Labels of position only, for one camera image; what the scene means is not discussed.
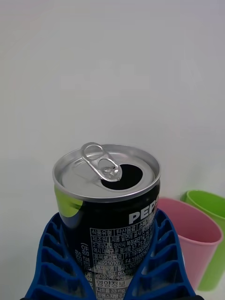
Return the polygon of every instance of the can rim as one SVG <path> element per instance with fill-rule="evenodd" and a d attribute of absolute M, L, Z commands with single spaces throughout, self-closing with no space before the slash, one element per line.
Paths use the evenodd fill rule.
<path fill-rule="evenodd" d="M 105 144 L 105 145 L 107 145 L 107 146 L 115 146 L 116 145 L 116 146 L 119 146 L 119 147 L 120 146 L 121 147 L 129 147 L 129 148 L 133 148 L 133 149 L 140 150 L 140 151 L 144 152 L 146 155 L 151 157 L 157 163 L 157 168 L 158 168 L 157 176 L 145 188 L 142 188 L 142 189 L 140 189 L 138 191 L 135 191 L 135 192 L 127 193 L 125 195 L 118 195 L 118 196 L 115 196 L 115 197 L 109 197 L 107 199 L 104 198 L 104 197 L 89 197 L 89 196 L 77 195 L 75 193 L 72 193 L 72 192 L 68 191 L 68 189 L 66 189 L 63 185 L 61 185 L 59 183 L 59 181 L 55 177 L 55 169 L 58 166 L 58 164 L 63 160 L 63 158 L 65 156 L 67 156 L 67 155 L 69 155 L 69 154 L 71 154 L 75 151 L 80 151 L 81 150 L 81 148 L 78 148 L 78 149 L 72 150 L 69 153 L 65 154 L 60 159 L 58 159 L 57 162 L 54 164 L 54 167 L 53 167 L 53 170 L 52 170 L 52 178 L 53 178 L 55 186 L 60 191 L 62 191 L 63 193 L 65 193 L 69 196 L 71 196 L 74 199 L 83 200 L 83 201 L 87 201 L 87 202 L 100 202 L 100 203 L 102 203 L 103 202 L 102 200 L 104 200 L 104 203 L 112 203 L 112 202 L 121 202 L 121 201 L 129 200 L 129 199 L 133 199 L 133 198 L 136 198 L 138 196 L 141 196 L 141 195 L 147 193 L 148 191 L 150 191 L 152 188 L 154 188 L 154 186 L 156 186 L 156 184 L 159 182 L 159 179 L 160 179 L 160 176 L 161 176 L 161 165 L 153 155 L 151 155 L 147 151 L 142 150 L 140 148 L 133 147 L 133 146 L 128 146 L 128 145 L 124 145 L 124 144 Z"/>

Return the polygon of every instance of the white background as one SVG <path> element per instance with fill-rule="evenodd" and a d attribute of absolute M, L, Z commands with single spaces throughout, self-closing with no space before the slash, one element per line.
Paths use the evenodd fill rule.
<path fill-rule="evenodd" d="M 0 298 L 19 300 L 53 164 L 84 143 L 154 154 L 161 195 L 225 196 L 225 1 L 0 0 L 0 131 Z"/>

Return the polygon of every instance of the green graphic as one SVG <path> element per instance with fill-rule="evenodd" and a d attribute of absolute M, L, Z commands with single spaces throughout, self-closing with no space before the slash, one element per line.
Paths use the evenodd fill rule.
<path fill-rule="evenodd" d="M 59 212 L 65 217 L 73 217 L 82 207 L 83 201 L 72 198 L 59 191 L 55 186 L 55 195 Z"/>

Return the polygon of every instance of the can opening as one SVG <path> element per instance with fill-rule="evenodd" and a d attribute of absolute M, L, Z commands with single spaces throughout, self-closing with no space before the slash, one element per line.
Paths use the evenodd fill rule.
<path fill-rule="evenodd" d="M 122 190 L 132 188 L 141 181 L 143 177 L 143 172 L 140 168 L 138 168 L 135 165 L 127 164 L 120 166 L 123 172 L 120 181 L 108 182 L 106 180 L 101 179 L 102 185 L 104 187 L 114 190 Z"/>

